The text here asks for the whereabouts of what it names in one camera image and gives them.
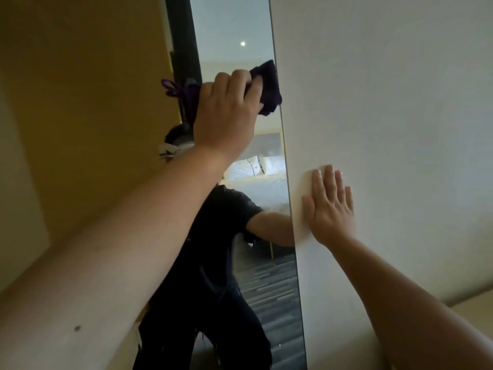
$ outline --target finger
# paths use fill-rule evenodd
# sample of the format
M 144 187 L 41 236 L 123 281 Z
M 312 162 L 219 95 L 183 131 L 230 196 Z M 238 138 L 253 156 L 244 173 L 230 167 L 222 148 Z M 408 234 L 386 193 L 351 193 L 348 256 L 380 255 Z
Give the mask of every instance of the finger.
M 327 199 L 334 202 L 337 197 L 336 178 L 334 176 L 334 168 L 332 165 L 325 166 L 324 186 Z
M 346 191 L 344 191 L 344 183 L 342 182 L 341 170 L 337 170 L 335 175 L 336 175 L 337 199 L 341 204 L 345 204 Z
M 226 74 L 225 72 L 220 72 L 218 75 L 216 75 L 212 96 L 216 98 L 223 98 L 226 95 L 226 91 L 228 90 L 229 78 L 230 75 Z
M 241 104 L 245 96 L 246 84 L 251 82 L 251 75 L 246 70 L 235 70 L 229 80 L 227 96 Z
M 262 77 L 257 75 L 251 82 L 251 86 L 245 95 L 244 102 L 251 105 L 254 109 L 257 109 L 260 103 L 260 97 L 262 96 L 262 88 L 264 87 Z
M 348 204 L 349 210 L 354 211 L 353 192 L 349 186 L 346 187 L 346 204 Z
M 213 92 L 213 83 L 211 82 L 203 83 L 202 86 L 200 87 L 199 104 L 203 103 L 205 100 L 211 97 L 212 92 Z
M 303 196 L 301 202 L 303 203 L 305 219 L 311 224 L 311 221 L 315 218 L 315 201 L 313 201 L 313 197 L 311 196 Z
M 313 197 L 315 199 L 316 207 L 319 207 L 327 202 L 324 181 L 322 180 L 322 174 L 319 169 L 314 170 L 311 175 L 311 188 L 313 190 Z

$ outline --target dark cleaning cloth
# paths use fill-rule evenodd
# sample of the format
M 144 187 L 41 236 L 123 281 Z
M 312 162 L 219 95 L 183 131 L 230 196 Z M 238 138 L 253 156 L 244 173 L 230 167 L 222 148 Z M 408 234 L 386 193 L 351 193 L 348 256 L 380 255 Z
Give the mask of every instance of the dark cleaning cloth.
M 282 97 L 279 91 L 279 81 L 277 77 L 276 65 L 273 60 L 267 61 L 260 66 L 250 70 L 252 80 L 257 75 L 262 76 L 263 89 L 260 102 L 264 107 L 259 112 L 260 115 L 269 115 L 276 110 L 278 105 L 282 103 Z M 161 80 L 161 84 L 167 89 L 166 94 L 170 97 L 177 97 L 182 100 L 185 122 L 193 125 L 197 116 L 197 108 L 199 106 L 200 85 L 195 82 L 190 82 L 181 88 L 175 82 L 169 79 Z

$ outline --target ceiling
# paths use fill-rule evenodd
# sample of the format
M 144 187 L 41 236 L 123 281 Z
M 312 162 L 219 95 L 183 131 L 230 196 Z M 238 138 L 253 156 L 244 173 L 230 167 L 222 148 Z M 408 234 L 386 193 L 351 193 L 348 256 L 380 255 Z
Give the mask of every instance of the ceiling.
M 190 0 L 190 4 L 201 62 L 274 58 L 269 0 Z

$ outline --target black hair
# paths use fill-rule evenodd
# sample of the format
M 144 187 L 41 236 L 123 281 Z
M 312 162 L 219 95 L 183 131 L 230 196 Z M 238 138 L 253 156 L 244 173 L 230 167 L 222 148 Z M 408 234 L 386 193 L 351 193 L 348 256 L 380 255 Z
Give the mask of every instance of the black hair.
M 193 141 L 193 130 L 187 123 L 180 123 L 169 130 L 164 142 L 178 146 L 184 142 Z

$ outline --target yellow-brown panel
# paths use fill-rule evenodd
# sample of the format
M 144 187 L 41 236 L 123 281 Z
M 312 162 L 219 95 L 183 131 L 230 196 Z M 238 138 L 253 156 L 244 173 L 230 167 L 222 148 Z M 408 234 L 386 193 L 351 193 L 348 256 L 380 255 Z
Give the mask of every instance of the yellow-brown panel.
M 158 0 L 0 0 L 0 68 L 52 243 L 163 164 Z

